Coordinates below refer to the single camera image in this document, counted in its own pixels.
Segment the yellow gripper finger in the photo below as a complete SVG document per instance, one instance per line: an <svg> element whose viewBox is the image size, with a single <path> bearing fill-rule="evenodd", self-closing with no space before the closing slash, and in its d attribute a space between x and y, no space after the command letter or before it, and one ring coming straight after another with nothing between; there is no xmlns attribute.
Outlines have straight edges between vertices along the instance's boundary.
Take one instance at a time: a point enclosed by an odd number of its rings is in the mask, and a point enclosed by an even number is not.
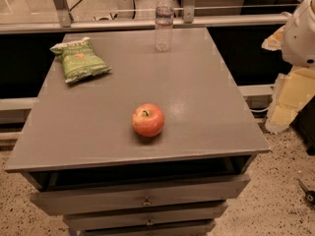
<svg viewBox="0 0 315 236"><path fill-rule="evenodd" d="M315 96L315 69L293 66L275 80L265 127L277 134L286 130L297 114Z"/></svg>
<svg viewBox="0 0 315 236"><path fill-rule="evenodd" d="M270 51L277 51L283 48L284 27L280 27L269 37L265 38L261 47Z"/></svg>

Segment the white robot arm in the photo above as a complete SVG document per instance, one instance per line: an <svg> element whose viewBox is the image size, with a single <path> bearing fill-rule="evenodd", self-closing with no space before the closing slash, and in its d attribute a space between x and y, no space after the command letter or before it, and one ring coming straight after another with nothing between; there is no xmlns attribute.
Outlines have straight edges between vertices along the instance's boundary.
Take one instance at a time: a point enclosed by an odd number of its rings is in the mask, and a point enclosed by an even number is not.
<svg viewBox="0 0 315 236"><path fill-rule="evenodd" d="M265 127L270 133L286 130L315 96L315 0L303 0L286 24L262 43L266 50L282 52L292 68L275 80Z"/></svg>

